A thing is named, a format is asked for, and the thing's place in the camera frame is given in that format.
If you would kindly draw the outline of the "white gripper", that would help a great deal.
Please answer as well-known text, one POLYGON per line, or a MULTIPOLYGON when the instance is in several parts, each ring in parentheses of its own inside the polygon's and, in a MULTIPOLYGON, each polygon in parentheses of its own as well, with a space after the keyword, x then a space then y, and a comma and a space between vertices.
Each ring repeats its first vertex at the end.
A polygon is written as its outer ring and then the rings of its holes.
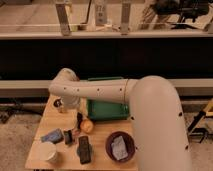
POLYGON ((71 110, 76 110, 78 113, 81 113, 84 119, 86 119, 88 116, 87 100, 84 98, 80 98, 77 103, 72 103, 69 108, 71 110))

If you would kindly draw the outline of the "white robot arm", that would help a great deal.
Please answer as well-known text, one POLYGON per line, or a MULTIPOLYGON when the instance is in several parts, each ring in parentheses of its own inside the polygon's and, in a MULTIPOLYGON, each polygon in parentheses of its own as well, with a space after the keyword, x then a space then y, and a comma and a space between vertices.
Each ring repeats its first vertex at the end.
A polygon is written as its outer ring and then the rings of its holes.
POLYGON ((167 79, 78 81, 75 72, 64 68, 51 81, 49 92, 70 108, 79 98, 128 105, 138 170, 193 171, 180 98, 167 79))

